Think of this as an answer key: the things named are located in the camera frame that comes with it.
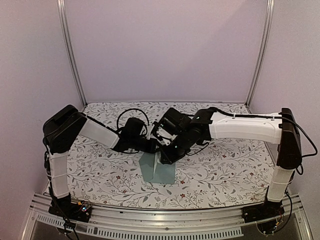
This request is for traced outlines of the beige letter paper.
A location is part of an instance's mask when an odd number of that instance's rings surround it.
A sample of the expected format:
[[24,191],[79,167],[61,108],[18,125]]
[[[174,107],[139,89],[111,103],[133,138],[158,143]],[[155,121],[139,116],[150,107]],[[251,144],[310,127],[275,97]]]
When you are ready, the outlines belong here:
[[158,164],[161,163],[161,153],[156,152],[154,154],[153,175],[155,175]]

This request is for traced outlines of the teal envelope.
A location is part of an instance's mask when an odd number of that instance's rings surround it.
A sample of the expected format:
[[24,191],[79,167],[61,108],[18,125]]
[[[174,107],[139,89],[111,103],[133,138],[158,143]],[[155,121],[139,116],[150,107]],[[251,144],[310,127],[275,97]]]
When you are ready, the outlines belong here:
[[157,184],[175,184],[176,164],[157,165],[155,175],[153,175],[155,153],[143,153],[139,159],[139,166],[143,180],[149,183]]

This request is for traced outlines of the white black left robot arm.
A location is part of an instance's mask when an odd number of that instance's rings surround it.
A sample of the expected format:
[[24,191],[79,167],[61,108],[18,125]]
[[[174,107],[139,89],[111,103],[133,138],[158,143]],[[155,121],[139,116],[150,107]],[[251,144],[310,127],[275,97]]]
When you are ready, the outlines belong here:
[[148,125],[139,120],[130,120],[124,127],[114,130],[98,120],[67,105],[47,120],[42,128],[42,142],[46,148],[44,167],[49,179],[53,199],[70,196],[67,180],[67,158],[77,137],[93,140],[115,152],[136,150],[153,154],[158,141],[142,129]]

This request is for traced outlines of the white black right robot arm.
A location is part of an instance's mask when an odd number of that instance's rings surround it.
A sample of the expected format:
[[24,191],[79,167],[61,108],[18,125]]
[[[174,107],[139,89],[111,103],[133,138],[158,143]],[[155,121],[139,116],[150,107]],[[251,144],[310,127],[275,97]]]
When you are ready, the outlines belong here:
[[172,165],[185,157],[194,145],[216,139],[246,139],[277,144],[276,166],[265,202],[278,204],[294,171],[305,157],[300,136],[304,133],[289,108],[270,114],[236,114],[210,107],[198,110],[194,116],[170,108],[152,130],[159,141],[164,141],[159,145],[154,160]]

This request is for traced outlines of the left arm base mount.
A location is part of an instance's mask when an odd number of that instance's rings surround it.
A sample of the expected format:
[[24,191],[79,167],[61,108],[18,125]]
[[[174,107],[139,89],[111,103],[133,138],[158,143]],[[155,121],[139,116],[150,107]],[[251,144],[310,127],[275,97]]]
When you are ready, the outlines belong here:
[[92,204],[84,200],[72,202],[68,197],[53,199],[48,212],[65,219],[88,223],[92,214]]

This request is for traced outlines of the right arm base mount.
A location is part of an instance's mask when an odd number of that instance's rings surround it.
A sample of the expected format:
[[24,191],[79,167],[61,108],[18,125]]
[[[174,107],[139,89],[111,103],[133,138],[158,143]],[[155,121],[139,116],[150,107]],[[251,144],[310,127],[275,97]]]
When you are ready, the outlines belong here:
[[285,213],[283,203],[265,200],[263,203],[241,208],[241,217],[245,223],[274,218]]

